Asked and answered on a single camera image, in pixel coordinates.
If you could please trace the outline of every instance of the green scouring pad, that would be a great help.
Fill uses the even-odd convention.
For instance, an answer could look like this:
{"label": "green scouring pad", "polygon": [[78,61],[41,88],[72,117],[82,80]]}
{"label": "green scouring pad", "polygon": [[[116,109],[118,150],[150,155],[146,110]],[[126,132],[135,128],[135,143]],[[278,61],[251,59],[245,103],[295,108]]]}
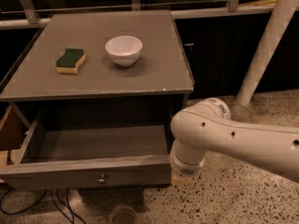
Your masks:
{"label": "green scouring pad", "polygon": [[65,49],[65,54],[56,62],[58,73],[77,74],[86,59],[83,49]]}

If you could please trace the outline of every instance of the speckled floor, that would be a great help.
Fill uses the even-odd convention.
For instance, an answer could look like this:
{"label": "speckled floor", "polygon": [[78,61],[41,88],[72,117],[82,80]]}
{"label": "speckled floor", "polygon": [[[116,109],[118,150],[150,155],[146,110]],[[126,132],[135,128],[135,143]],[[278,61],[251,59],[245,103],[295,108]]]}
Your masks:
{"label": "speckled floor", "polygon": [[[230,107],[233,120],[299,127],[298,97],[299,90],[260,93],[248,107],[237,105],[232,96],[220,98]],[[0,195],[7,190],[1,186]],[[13,212],[41,194],[11,193],[3,208]],[[92,224],[299,223],[299,184],[216,153],[206,155],[199,176],[177,180],[171,187],[72,189],[69,197],[73,210]],[[118,214],[122,221],[116,219]],[[69,222],[47,193],[37,207],[24,214],[0,214],[0,223]]]}

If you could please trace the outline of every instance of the floor drain cover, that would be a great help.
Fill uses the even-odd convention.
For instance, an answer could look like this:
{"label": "floor drain cover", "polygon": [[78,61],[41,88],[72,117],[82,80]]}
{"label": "floor drain cover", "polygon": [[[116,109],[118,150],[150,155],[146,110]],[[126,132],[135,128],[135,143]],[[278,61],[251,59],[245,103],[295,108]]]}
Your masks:
{"label": "floor drain cover", "polygon": [[136,215],[128,208],[121,209],[113,218],[113,224],[135,224]]}

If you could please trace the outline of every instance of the gray tabletop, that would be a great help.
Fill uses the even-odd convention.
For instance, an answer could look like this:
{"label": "gray tabletop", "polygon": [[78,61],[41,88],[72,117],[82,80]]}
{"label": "gray tabletop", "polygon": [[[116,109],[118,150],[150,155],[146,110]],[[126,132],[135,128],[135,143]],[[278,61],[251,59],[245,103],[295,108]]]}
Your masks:
{"label": "gray tabletop", "polygon": [[[143,42],[131,67],[114,64],[106,42],[133,35]],[[77,75],[58,74],[55,63],[66,48],[84,49]],[[56,14],[0,94],[0,101],[55,100],[190,93],[193,89],[178,36],[167,10]]]}

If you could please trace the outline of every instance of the drawer knob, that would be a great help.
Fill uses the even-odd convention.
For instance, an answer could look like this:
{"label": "drawer knob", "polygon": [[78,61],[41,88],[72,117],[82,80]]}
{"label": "drawer knob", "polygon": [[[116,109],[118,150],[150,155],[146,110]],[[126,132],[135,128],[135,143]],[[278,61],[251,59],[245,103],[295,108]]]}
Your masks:
{"label": "drawer knob", "polygon": [[97,182],[99,184],[106,184],[106,180],[105,180],[105,176],[104,175],[101,175],[101,178],[99,180],[97,180]]}

